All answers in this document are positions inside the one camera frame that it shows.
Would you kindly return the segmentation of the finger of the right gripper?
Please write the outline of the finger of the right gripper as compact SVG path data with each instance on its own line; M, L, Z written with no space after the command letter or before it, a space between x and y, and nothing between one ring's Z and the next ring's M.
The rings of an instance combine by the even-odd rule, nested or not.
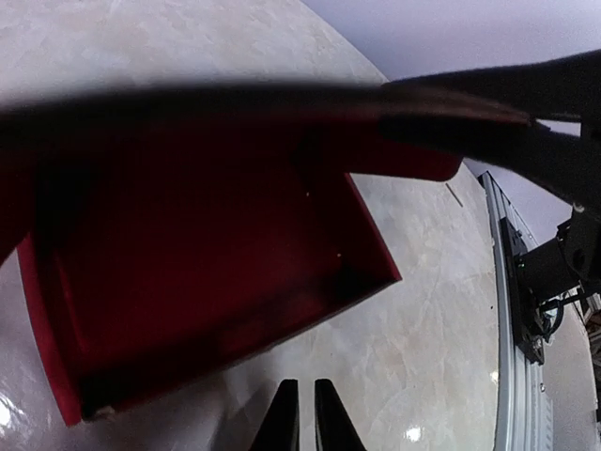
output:
M564 202L600 214L600 145L538 125L457 117L385 117L395 141L505 168Z
M600 123L598 50L532 64L423 75L390 84L446 88L504 103L542 119Z

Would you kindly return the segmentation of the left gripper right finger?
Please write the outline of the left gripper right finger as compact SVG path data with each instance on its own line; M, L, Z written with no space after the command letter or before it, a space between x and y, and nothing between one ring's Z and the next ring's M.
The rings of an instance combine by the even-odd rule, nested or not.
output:
M331 380L315 381L316 449L362 450L364 445Z

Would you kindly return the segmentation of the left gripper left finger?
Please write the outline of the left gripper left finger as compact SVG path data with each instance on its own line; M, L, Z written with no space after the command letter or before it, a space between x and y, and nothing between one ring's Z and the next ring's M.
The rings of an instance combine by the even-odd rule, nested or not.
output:
M280 382L250 450L297 451L299 449L299 385L297 380L286 379Z

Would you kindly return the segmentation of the red paper box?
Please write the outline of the red paper box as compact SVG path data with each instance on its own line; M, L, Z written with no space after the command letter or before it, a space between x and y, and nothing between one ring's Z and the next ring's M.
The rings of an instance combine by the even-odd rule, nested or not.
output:
M1 252L19 259L73 426L287 340L400 273L354 174L445 181L459 157L386 119L529 123L426 87L186 84L1 110Z

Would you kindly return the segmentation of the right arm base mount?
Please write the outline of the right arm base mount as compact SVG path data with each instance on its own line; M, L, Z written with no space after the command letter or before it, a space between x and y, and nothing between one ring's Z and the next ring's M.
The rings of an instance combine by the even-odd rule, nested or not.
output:
M500 230L514 343L542 365L564 307L600 292L600 221L572 210L556 236L532 250L508 218Z

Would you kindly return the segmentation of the front aluminium rail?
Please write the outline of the front aluminium rail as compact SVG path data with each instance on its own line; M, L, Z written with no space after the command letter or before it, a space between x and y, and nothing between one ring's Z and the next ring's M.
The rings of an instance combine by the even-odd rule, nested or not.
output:
M485 172L485 189L493 238L499 315L499 393L496 450L597 450L596 395L588 340L574 306L546 346L544 365L530 362L515 344L509 278L504 262L501 220L522 234L529 249L537 245L498 183Z

